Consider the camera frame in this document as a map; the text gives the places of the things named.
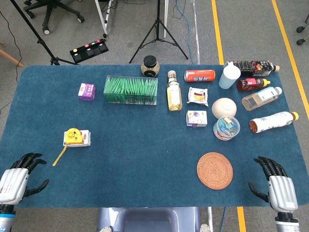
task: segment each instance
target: yellow bottle cap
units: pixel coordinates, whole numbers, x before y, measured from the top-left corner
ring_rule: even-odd
[[[266,79],[263,79],[263,81],[264,81],[263,87],[265,87],[265,86],[267,86],[267,85],[270,84],[270,81],[268,81],[268,80],[266,80]]]
[[[299,115],[297,112],[291,112],[295,116],[295,121],[299,119]]]

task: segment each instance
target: black jar lid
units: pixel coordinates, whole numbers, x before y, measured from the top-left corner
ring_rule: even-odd
[[[156,65],[156,58],[154,56],[146,56],[144,58],[144,65],[147,68],[153,68]]]

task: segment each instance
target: gray carpet floor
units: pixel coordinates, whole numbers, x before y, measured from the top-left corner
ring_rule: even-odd
[[[81,11],[85,22],[77,22],[76,16],[57,8],[54,9],[49,29],[51,34],[46,36],[42,32],[41,24],[44,19],[45,8],[33,10],[36,15],[31,20],[39,34],[46,41],[55,56],[71,60],[69,51],[85,43],[102,38],[102,27],[94,1],[62,0],[63,3]],[[143,0],[128,0],[129,3],[143,3]],[[221,32],[222,47],[225,60],[271,60],[281,67],[280,75],[285,89],[285,95],[292,111],[300,114],[300,119],[294,123],[304,159],[309,164],[308,131],[309,124],[304,105],[296,84],[295,76],[288,57],[286,47],[281,35],[277,18],[271,0],[217,0],[217,10]],[[170,0],[168,28],[184,51],[189,54],[187,45],[188,28],[184,18],[176,19],[172,16],[172,7],[175,1]],[[182,9],[184,0],[178,0]],[[210,0],[196,0],[197,5],[197,30],[200,45],[200,61],[203,64],[217,64],[218,52],[213,23],[212,7]],[[296,33],[296,28],[301,26],[309,12],[308,0],[277,0],[277,5],[284,22],[285,30],[293,51],[300,77],[305,92],[309,93],[309,67],[307,54],[309,43],[297,46],[296,41],[309,33],[304,31]],[[162,18],[164,4],[162,1]],[[16,42],[21,49],[22,62],[28,65],[46,65],[49,56],[41,45],[36,43],[37,38],[28,28],[21,16],[9,1],[1,1],[0,10],[9,20],[10,27],[16,37]],[[193,62],[197,62],[197,46],[195,42],[193,7],[189,0],[185,14],[190,22],[191,50]],[[128,63],[144,35],[153,24],[156,17],[156,1],[146,1],[145,5],[127,5],[119,0],[116,10],[111,11],[108,24],[109,52],[83,62],[86,64],[124,64]],[[0,40],[5,41],[1,46],[15,58],[19,57],[12,36],[6,22],[0,17]],[[145,55],[153,54],[160,63],[190,63],[181,54],[180,50],[167,43],[156,42],[143,48],[133,63],[141,63]],[[18,76],[23,68],[18,68]],[[15,66],[5,58],[0,57],[0,107],[9,103],[16,88]],[[10,106],[4,108],[0,115],[0,136],[2,135]],[[223,208],[213,208],[213,221],[215,231],[221,226]],[[201,209],[204,222],[207,221],[205,209]],[[275,213],[270,207],[245,207],[245,218],[248,232],[274,232]],[[294,216],[300,219],[301,230],[309,231],[309,206],[301,206]],[[98,209],[18,209],[14,231],[95,231],[98,219]],[[227,208],[225,227],[223,232],[239,231],[236,208]]]

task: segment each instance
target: round woven coaster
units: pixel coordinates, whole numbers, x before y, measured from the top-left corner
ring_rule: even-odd
[[[228,159],[217,152],[203,155],[197,163],[199,180],[210,189],[224,189],[233,179],[233,167]]]

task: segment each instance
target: glass bottle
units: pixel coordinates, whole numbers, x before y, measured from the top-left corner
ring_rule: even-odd
[[[280,94],[282,94],[280,87],[268,87],[244,97],[241,103],[246,110],[250,111],[276,100]]]
[[[155,77],[160,71],[160,64],[154,56],[146,56],[140,66],[140,70],[144,76]]]
[[[176,79],[174,70],[168,72],[169,82],[167,85],[168,105],[170,111],[181,110],[183,107],[180,85]]]

